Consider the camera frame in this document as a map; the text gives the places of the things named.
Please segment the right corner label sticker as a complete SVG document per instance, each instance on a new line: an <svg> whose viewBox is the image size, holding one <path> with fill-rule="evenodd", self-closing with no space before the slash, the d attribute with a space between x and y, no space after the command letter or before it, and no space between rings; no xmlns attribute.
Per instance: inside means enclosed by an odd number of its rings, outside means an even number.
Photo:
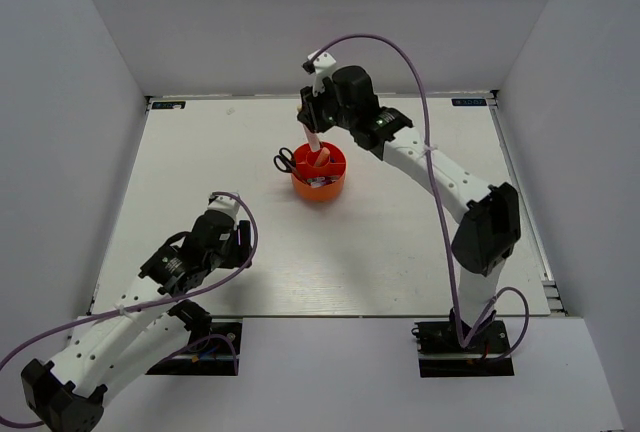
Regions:
<svg viewBox="0 0 640 432"><path fill-rule="evenodd" d="M454 107L486 107L487 101L485 98L475 97L456 97L451 99Z"/></svg>

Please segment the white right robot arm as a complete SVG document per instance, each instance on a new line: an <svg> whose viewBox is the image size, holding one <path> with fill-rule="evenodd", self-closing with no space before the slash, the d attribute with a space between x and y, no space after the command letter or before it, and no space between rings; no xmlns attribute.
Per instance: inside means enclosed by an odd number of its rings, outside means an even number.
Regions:
<svg viewBox="0 0 640 432"><path fill-rule="evenodd" d="M451 336L472 351L488 337L498 282L521 237L519 197L508 183L494 186L427 145L412 120L380 104L360 66L305 64L314 83L301 90L298 119L313 133L339 127L355 143L400 170L429 192L441 220L458 228L445 234L452 289Z"/></svg>

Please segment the corner label sticker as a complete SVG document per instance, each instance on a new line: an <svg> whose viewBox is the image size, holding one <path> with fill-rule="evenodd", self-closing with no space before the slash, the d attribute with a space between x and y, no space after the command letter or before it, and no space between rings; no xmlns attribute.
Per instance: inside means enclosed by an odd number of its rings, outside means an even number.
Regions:
<svg viewBox="0 0 640 432"><path fill-rule="evenodd" d="M185 101L154 101L152 110L181 110L186 107Z"/></svg>
<svg viewBox="0 0 640 432"><path fill-rule="evenodd" d="M451 99L454 107L486 107L487 101L485 98L475 97L456 97Z"/></svg>

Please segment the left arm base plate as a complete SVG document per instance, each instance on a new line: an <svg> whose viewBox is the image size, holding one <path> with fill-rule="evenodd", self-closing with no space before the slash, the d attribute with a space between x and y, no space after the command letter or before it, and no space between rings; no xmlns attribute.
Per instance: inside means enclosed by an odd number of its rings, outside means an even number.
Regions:
<svg viewBox="0 0 640 432"><path fill-rule="evenodd" d="M239 371L243 321L214 320L208 331L192 333L197 344L151 367L149 376L236 376Z"/></svg>

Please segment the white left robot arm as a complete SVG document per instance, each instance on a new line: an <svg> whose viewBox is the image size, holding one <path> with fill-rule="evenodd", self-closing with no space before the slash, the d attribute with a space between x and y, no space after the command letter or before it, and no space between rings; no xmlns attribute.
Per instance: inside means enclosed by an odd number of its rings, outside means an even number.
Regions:
<svg viewBox="0 0 640 432"><path fill-rule="evenodd" d="M91 431L129 383L182 353L236 347L189 293L218 268L250 265L254 226L209 210L165 241L114 307L70 346L21 372L28 407L52 431Z"/></svg>

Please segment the black handled scissors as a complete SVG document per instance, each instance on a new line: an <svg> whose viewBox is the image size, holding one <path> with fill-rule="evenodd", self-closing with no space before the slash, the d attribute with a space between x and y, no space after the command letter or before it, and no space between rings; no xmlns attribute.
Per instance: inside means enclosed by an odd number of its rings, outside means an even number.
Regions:
<svg viewBox="0 0 640 432"><path fill-rule="evenodd" d="M298 179L302 179L302 176L297 169L294 153L289 148L281 147L278 153L273 157L273 164L280 172L292 174Z"/></svg>

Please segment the orange cap highlighter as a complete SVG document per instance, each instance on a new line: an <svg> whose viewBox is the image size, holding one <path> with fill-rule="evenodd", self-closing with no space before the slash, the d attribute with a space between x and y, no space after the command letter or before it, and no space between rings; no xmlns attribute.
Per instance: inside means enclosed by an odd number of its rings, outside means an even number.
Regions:
<svg viewBox="0 0 640 432"><path fill-rule="evenodd" d="M323 147L314 162L315 167L323 166L327 161L330 160L330 150L326 147Z"/></svg>

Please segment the left corner label sticker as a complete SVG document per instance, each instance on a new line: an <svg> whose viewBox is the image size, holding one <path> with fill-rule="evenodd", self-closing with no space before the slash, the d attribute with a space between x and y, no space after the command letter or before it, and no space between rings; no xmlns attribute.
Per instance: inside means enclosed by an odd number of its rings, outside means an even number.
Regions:
<svg viewBox="0 0 640 432"><path fill-rule="evenodd" d="M185 101L154 101L152 110L181 110L186 107Z"/></svg>

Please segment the orange round organizer container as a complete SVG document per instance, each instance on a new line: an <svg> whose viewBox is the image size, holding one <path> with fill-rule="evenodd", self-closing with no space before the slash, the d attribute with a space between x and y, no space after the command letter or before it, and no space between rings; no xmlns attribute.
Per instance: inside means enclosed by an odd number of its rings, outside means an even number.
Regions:
<svg viewBox="0 0 640 432"><path fill-rule="evenodd" d="M308 143L293 152L298 174L291 175L296 194L310 202L330 202L343 190L347 161L343 152L334 144L322 142L321 149L328 150L328 157L315 166L321 151L312 152Z"/></svg>

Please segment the yellow cap highlighter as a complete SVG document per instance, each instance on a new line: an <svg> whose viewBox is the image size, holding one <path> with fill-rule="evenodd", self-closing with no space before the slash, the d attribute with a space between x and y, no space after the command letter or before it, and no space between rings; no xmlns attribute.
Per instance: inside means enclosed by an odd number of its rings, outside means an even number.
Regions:
<svg viewBox="0 0 640 432"><path fill-rule="evenodd" d="M311 130L311 116L302 104L297 106L297 121L302 125L305 137L312 152L318 152L321 149L321 142L316 133Z"/></svg>

